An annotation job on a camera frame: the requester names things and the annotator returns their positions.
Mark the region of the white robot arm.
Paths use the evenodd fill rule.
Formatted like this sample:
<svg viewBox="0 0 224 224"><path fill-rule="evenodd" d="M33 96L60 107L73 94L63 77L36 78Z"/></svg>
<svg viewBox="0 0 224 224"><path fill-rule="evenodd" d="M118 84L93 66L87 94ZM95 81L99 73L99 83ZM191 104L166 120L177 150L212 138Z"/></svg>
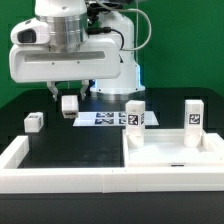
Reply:
<svg viewBox="0 0 224 224"><path fill-rule="evenodd" d="M11 78L17 83L82 82L81 94L114 100L141 93L134 25L117 0L35 0L35 17L11 31Z"/></svg>

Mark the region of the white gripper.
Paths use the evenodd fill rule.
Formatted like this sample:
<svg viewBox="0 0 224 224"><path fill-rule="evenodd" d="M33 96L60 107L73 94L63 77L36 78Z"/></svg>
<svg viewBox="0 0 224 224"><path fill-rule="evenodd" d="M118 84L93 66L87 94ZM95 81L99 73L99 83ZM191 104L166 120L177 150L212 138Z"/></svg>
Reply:
<svg viewBox="0 0 224 224"><path fill-rule="evenodd" d="M84 100L89 80L116 78L121 72L119 49L110 38L93 35L73 52L51 52L49 25L35 18L16 25L10 38L12 79L17 83L48 82L55 101L58 89L54 82L82 80L79 97Z"/></svg>

